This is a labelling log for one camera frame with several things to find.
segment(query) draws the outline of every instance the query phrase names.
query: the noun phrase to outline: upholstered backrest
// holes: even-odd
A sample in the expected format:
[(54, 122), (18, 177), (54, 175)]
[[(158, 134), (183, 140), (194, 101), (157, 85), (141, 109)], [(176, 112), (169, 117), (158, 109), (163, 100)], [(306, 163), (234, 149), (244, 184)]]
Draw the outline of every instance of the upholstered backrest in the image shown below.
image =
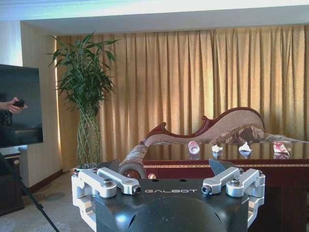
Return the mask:
[(249, 125), (260, 129), (260, 131), (265, 129), (259, 113), (246, 107), (230, 109), (215, 119), (208, 119), (203, 116), (202, 120), (201, 128), (190, 135), (173, 134), (165, 129), (166, 123), (162, 123), (149, 132), (146, 138), (140, 142), (140, 145), (149, 147), (156, 143), (187, 144), (190, 141), (210, 143), (213, 139), (235, 128), (241, 129)]

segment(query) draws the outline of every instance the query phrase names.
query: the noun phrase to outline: person's hand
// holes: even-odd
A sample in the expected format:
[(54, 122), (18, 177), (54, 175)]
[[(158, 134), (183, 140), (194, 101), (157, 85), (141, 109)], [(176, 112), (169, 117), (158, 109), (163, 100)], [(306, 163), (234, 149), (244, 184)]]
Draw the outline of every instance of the person's hand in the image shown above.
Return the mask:
[(17, 101), (19, 101), (19, 99), (14, 97), (13, 100), (7, 102), (8, 111), (10, 111), (12, 114), (19, 114), (23, 109), (27, 108), (27, 105), (24, 105), (24, 107), (13, 105)]

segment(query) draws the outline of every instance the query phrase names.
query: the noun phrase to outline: gold curtain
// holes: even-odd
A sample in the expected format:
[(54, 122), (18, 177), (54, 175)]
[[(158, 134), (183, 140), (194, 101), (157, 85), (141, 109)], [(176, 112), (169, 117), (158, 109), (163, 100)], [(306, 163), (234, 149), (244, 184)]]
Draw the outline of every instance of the gold curtain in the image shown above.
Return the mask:
[[(307, 140), (308, 38), (304, 25), (95, 35), (120, 39), (111, 73), (116, 91), (99, 113), (102, 160), (123, 159), (163, 121), (189, 134), (203, 115), (238, 106), (260, 112), (267, 132)], [(67, 170), (76, 165), (78, 116), (63, 104), (59, 98)]]

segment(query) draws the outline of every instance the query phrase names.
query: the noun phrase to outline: person's arm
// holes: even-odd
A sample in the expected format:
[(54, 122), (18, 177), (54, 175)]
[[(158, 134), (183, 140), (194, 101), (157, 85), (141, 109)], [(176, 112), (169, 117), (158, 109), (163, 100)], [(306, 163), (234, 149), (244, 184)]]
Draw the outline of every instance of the person's arm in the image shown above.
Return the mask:
[(8, 110), (12, 114), (19, 114), (23, 109), (26, 109), (27, 106), (24, 105), (24, 107), (18, 107), (18, 106), (13, 105), (17, 101), (18, 101), (18, 98), (14, 97), (13, 100), (11, 101), (0, 102), (0, 110)]
[(0, 102), (0, 110), (8, 110), (8, 103)]

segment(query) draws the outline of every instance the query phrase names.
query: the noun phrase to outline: potted plant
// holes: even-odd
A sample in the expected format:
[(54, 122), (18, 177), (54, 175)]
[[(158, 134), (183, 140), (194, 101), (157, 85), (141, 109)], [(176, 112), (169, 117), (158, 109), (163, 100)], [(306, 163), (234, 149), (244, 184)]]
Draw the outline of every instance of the potted plant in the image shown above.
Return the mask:
[(56, 89), (59, 94), (66, 93), (66, 99), (74, 103), (72, 110), (80, 112), (77, 132), (77, 161), (81, 169), (94, 168), (99, 163), (100, 132), (96, 116), (99, 104), (106, 99), (106, 94), (114, 92), (114, 85), (108, 75), (109, 65), (102, 61), (115, 61), (110, 48), (117, 40), (92, 42), (92, 34), (74, 44), (60, 44), (52, 55), (52, 63), (67, 68), (59, 80)]

